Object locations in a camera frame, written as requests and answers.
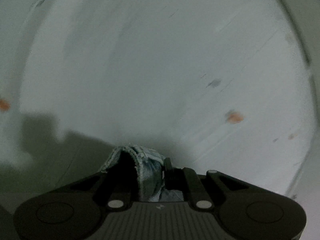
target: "orange stain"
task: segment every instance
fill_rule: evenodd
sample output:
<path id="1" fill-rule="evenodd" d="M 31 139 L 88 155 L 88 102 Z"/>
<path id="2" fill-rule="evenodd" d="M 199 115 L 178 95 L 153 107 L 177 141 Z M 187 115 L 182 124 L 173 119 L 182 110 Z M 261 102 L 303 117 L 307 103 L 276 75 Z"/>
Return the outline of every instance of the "orange stain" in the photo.
<path id="1" fill-rule="evenodd" d="M 10 109 L 10 104 L 7 100 L 5 99 L 0 99 L 0 111 L 1 112 L 6 112 Z"/>
<path id="2" fill-rule="evenodd" d="M 227 121 L 232 124 L 240 123 L 243 121 L 244 116 L 240 114 L 239 112 L 231 112 L 228 115 Z"/>

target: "ribbed panel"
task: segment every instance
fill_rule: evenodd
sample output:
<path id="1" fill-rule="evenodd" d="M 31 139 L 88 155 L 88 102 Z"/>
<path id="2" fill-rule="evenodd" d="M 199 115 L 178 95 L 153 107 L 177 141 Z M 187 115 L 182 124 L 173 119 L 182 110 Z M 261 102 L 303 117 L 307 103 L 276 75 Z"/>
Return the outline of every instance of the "ribbed panel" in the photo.
<path id="1" fill-rule="evenodd" d="M 88 240 L 234 240 L 211 214 L 185 202 L 134 203 L 128 211 L 108 215 Z"/>

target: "circular cover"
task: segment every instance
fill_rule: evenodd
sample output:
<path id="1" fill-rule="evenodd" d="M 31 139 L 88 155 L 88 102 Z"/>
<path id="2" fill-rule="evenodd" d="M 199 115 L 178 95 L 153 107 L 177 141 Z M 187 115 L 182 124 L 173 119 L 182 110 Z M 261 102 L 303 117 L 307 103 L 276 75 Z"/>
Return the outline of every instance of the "circular cover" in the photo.
<path id="1" fill-rule="evenodd" d="M 26 239 L 71 240 L 93 232 L 100 218 L 90 194 L 48 193 L 20 205 L 14 224 Z"/>
<path id="2" fill-rule="evenodd" d="M 219 210 L 225 229 L 248 240 L 288 240 L 306 225 L 306 214 L 293 200 L 272 193 L 239 193 Z"/>

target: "fabric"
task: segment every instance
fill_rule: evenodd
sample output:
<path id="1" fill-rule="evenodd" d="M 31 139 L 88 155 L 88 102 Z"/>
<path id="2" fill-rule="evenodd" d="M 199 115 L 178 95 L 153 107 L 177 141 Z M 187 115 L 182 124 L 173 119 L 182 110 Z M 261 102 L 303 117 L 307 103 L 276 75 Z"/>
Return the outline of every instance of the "fabric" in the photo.
<path id="1" fill-rule="evenodd" d="M 155 150 L 138 145 L 116 147 L 100 168 L 100 171 L 108 172 L 109 168 L 118 163 L 122 152 L 129 153 L 135 162 L 138 175 L 139 201 L 183 201 L 182 192 L 165 189 L 162 173 L 165 157 Z"/>

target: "folded denim cloth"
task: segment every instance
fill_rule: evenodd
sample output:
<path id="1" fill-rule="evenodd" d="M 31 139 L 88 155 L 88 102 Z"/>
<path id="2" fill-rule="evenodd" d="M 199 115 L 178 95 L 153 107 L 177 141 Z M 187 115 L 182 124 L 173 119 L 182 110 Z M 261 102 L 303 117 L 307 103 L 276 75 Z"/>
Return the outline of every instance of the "folded denim cloth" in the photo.
<path id="1" fill-rule="evenodd" d="M 132 145 L 116 147 L 110 157 L 100 168 L 100 172 L 108 172 L 108 169 L 116 165 L 122 152 L 127 152 L 134 160 L 138 175 L 139 201 L 183 201 L 183 195 L 178 190 L 166 190 L 164 187 L 162 166 L 165 157 L 155 150 L 143 146 Z"/>

